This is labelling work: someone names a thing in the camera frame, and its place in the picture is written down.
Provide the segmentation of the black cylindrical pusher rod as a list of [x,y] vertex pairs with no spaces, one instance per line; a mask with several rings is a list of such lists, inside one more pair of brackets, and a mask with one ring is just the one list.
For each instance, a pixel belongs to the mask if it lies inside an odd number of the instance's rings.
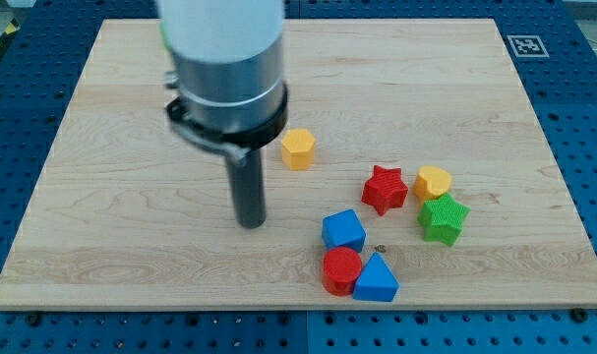
[[261,152],[252,150],[240,162],[228,159],[226,170],[235,219],[247,229],[261,226],[267,218]]

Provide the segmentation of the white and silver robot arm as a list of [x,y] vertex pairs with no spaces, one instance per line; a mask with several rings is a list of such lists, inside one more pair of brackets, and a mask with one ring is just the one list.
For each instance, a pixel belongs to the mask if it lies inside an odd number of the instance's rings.
[[266,220],[260,150],[287,122],[281,0],[159,0],[155,4],[174,69],[166,85],[171,129],[223,156],[237,222]]

